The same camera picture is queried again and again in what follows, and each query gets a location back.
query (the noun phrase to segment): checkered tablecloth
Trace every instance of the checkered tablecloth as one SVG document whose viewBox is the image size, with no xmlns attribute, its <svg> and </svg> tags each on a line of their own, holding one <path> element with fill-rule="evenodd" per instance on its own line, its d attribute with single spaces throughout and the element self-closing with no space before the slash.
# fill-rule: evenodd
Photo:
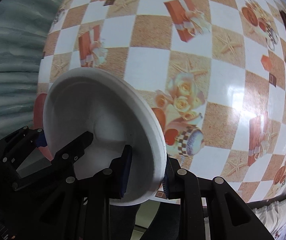
<svg viewBox="0 0 286 240">
<path fill-rule="evenodd" d="M 183 168 L 207 179 L 224 177 L 246 202 L 281 194 L 286 185 L 286 30 L 279 10 L 286 12 L 286 0 L 188 0 L 195 6 L 193 15 L 209 24 L 201 30 L 199 23 L 201 33 L 192 33 L 188 42 L 179 36 L 182 26 L 173 23 L 169 1 L 175 0 L 64 0 L 44 48 L 38 93 L 47 93 L 58 76 L 81 66 L 79 37 L 91 36 L 99 25 L 105 52 L 100 52 L 102 62 L 93 54 L 98 61 L 92 58 L 91 66 L 124 79 L 164 113 L 167 151 Z M 274 50 L 244 17 L 249 1 L 270 19 L 278 40 Z M 184 89 L 193 93 L 193 102 L 184 101 L 191 94 L 180 98 Z M 193 107 L 182 114 L 184 103 Z M 188 125 L 197 127 L 189 133 L 193 140 L 179 142 Z M 182 144 L 194 155 L 180 155 Z M 250 160 L 251 150 L 256 154 Z M 157 196 L 163 197 L 161 190 Z"/>
</svg>

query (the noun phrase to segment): white bowl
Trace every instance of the white bowl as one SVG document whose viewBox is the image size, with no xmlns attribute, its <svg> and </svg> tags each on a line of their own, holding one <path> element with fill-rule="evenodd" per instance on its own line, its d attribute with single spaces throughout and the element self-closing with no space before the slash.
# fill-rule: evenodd
<svg viewBox="0 0 286 240">
<path fill-rule="evenodd" d="M 76 68 L 52 85 L 44 104 L 43 124 L 52 154 L 85 131 L 93 143 L 74 164 L 78 179 L 93 176 L 133 147 L 127 191 L 113 205 L 135 205 L 152 197 L 165 173 L 162 129 L 146 101 L 125 81 L 95 68 Z"/>
</svg>

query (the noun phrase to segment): screw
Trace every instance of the screw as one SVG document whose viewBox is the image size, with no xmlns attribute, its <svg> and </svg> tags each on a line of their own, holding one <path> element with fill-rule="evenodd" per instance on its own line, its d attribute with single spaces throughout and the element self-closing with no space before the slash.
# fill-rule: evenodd
<svg viewBox="0 0 286 240">
<path fill-rule="evenodd" d="M 214 179 L 214 181 L 215 181 L 217 184 L 223 184 L 224 179 L 223 179 L 222 177 L 216 177 L 216 178 Z"/>
<path fill-rule="evenodd" d="M 185 175 L 185 174 L 187 174 L 186 170 L 184 170 L 184 169 L 179 169 L 178 170 L 178 175 Z"/>
<path fill-rule="evenodd" d="M 18 184 L 17 184 L 16 182 L 14 182 L 14 183 L 12 184 L 12 188 L 13 188 L 13 189 L 17 189 L 17 188 L 18 188 Z"/>
<path fill-rule="evenodd" d="M 109 168 L 103 170 L 104 175 L 110 175 L 111 173 L 112 173 L 112 170 Z"/>
<path fill-rule="evenodd" d="M 68 155 L 67 153 L 63 153 L 63 154 L 62 154 L 62 158 L 63 158 L 63 159 L 66 160 L 68 157 L 69 157 L 69 155 Z"/>
<path fill-rule="evenodd" d="M 74 177 L 67 177 L 66 180 L 65 180 L 67 183 L 71 184 L 75 181 L 75 178 Z"/>
</svg>

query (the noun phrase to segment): silver bolt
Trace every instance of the silver bolt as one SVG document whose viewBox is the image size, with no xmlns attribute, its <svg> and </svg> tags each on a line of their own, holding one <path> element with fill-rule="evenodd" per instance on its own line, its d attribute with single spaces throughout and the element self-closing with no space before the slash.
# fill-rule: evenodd
<svg viewBox="0 0 286 240">
<path fill-rule="evenodd" d="M 217 184 L 223 184 L 224 179 L 223 179 L 222 177 L 216 177 L 216 178 L 214 179 L 214 181 L 215 181 Z"/>
<path fill-rule="evenodd" d="M 74 177 L 67 177 L 66 180 L 65 180 L 67 183 L 71 184 L 75 181 L 75 178 Z"/>
<path fill-rule="evenodd" d="M 111 173 L 112 173 L 112 170 L 109 168 L 103 170 L 104 175 L 110 175 Z"/>
<path fill-rule="evenodd" d="M 69 155 L 68 155 L 67 153 L 62 154 L 62 158 L 63 158 L 63 159 L 66 160 L 68 157 L 69 157 Z"/>
<path fill-rule="evenodd" d="M 179 169 L 178 170 L 178 175 L 186 175 L 187 174 L 187 171 L 184 170 L 184 169 Z"/>
<path fill-rule="evenodd" d="M 16 182 L 14 182 L 14 183 L 12 184 L 12 188 L 13 188 L 13 189 L 17 189 L 17 188 L 18 188 L 18 184 L 17 184 Z"/>
</svg>

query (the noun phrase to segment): black pants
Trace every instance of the black pants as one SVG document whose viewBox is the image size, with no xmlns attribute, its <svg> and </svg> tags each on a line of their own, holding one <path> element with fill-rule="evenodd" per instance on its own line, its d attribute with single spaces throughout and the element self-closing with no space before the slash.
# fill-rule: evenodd
<svg viewBox="0 0 286 240">
<path fill-rule="evenodd" d="M 130 240 L 140 205 L 110 206 L 112 240 Z M 180 205 L 160 203 L 141 240 L 176 240 L 179 235 Z"/>
</svg>

